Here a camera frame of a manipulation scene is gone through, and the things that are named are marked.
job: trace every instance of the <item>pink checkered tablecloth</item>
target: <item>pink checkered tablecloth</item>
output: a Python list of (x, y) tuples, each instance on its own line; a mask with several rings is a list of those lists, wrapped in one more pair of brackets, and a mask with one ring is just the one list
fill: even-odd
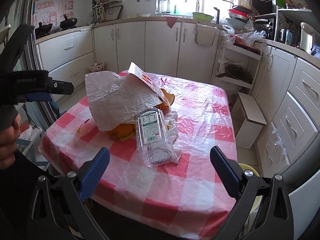
[(218, 145), (229, 159), (236, 160), (227, 95), (212, 85), (148, 75), (176, 96), (172, 110), (178, 112), (179, 137), (173, 145), (182, 149), (179, 164), (147, 168), (138, 155), (135, 138), (112, 141), (93, 119), (79, 135), (78, 129), (92, 118), (87, 98), (46, 131), (39, 150), (66, 174), (107, 147), (111, 160), (92, 197), (96, 202), (175, 236), (209, 239), (235, 204), (209, 158), (210, 149)]

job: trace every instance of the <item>green bowl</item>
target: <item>green bowl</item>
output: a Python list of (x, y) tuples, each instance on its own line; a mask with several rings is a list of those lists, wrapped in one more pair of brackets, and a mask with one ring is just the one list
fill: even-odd
[(213, 20), (213, 16), (204, 14), (204, 13), (193, 13), (193, 18), (199, 21), (211, 22)]

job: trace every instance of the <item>black pot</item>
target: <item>black pot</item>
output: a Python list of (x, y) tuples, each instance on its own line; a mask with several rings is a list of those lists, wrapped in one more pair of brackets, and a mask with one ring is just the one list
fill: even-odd
[(35, 29), (36, 39), (45, 36), (46, 33), (51, 31), (52, 25), (53, 25), (52, 23), (51, 24), (42, 25), (42, 22), (39, 22), (39, 28)]
[(65, 18), (65, 20), (60, 22), (60, 28), (62, 28), (62, 29), (71, 28), (71, 27), (75, 26), (78, 22), (78, 20), (76, 18), (68, 19), (68, 17), (66, 15), (64, 15), (64, 18)]

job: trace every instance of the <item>blue gripper pad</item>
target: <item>blue gripper pad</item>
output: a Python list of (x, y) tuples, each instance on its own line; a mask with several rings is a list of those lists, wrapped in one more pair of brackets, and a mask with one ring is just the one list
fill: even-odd
[(218, 146), (211, 148), (210, 161), (219, 175), (229, 196), (238, 200), (241, 196), (242, 190), (242, 182), (238, 176), (243, 172), (241, 167), (236, 161), (227, 159)]
[(109, 162), (109, 150), (103, 147), (97, 154), (97, 157), (95, 157), (93, 160), (89, 170), (80, 181), (79, 197), (82, 201), (85, 201), (87, 198), (90, 198), (93, 195), (103, 173), (109, 165)]

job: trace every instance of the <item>small white stool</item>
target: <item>small white stool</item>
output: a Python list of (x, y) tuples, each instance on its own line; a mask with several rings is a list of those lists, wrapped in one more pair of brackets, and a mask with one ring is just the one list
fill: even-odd
[(262, 127), (267, 125), (263, 114), (252, 96), (238, 92), (237, 99), (231, 111), (231, 117), (243, 120), (242, 126), (236, 136), (236, 146), (250, 149), (257, 139)]

